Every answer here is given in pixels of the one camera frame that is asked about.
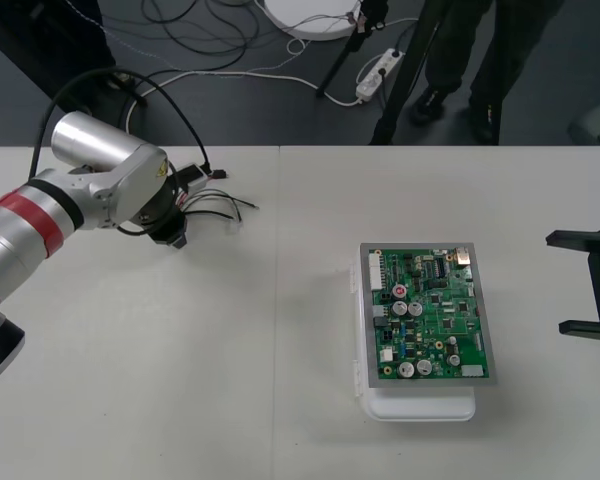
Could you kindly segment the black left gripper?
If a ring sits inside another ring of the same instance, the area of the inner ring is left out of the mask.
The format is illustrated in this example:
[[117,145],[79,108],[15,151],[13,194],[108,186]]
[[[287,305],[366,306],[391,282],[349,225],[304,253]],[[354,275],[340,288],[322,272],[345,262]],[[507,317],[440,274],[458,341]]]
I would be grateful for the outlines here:
[[149,237],[159,245],[181,249],[187,245],[187,219],[171,218],[159,229],[149,234]]

